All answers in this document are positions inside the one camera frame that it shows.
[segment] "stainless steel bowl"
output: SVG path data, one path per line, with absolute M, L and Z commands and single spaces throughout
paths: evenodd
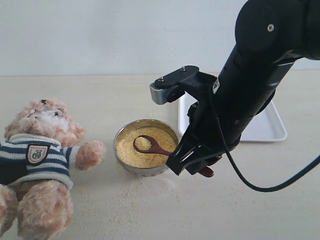
M 138 175 L 139 177 L 154 177 L 156 175 L 164 173 L 168 169 L 168 166 L 166 164 L 162 164 L 162 165 L 151 167 L 151 168 L 139 168 L 139 167 L 128 165 L 127 163 L 122 161 L 122 159 L 117 154 L 117 143 L 121 141 L 131 131 L 135 129 L 144 128 L 144 127 L 155 127 L 155 128 L 162 129 L 166 131 L 173 138 L 173 140 L 177 145 L 179 143 L 178 134 L 167 123 L 162 122 L 160 120 L 156 120 L 156 119 L 140 119 L 140 120 L 136 120 L 128 123 L 117 132 L 113 141 L 113 150 L 114 150 L 115 157 L 120 163 L 120 165 L 128 172 Z

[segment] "stuffed toy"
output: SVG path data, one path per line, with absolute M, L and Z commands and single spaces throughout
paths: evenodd
M 70 170 L 102 161 L 105 145 L 91 140 L 62 102 L 36 100 L 5 128 L 0 143 L 0 238 L 17 218 L 23 240 L 52 240 L 72 220 Z

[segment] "badge on sweater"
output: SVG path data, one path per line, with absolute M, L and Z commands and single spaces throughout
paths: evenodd
M 26 151 L 26 159 L 33 166 L 40 165 L 44 160 L 46 160 L 49 148 L 50 145 L 29 144 Z

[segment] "brown spoon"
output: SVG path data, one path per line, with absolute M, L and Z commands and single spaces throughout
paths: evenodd
M 149 140 L 151 143 L 151 147 L 148 150 L 140 150 L 136 146 L 137 138 L 145 138 L 145 139 Z M 137 138 L 133 141 L 133 148 L 139 153 L 142 153 L 142 154 L 162 154 L 165 156 L 170 156 L 170 154 L 172 153 L 172 152 L 166 151 L 163 148 L 161 148 L 159 146 L 157 140 L 155 140 L 152 136 L 140 135 Z M 206 178 L 211 178 L 214 175 L 214 171 L 212 171 L 212 169 L 207 166 L 202 168 L 198 173 Z

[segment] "screw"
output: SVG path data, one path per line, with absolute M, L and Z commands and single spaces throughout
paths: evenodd
M 273 24 L 269 24 L 268 27 L 267 27 L 267 30 L 269 32 L 272 32 L 273 30 L 275 30 L 275 26 Z

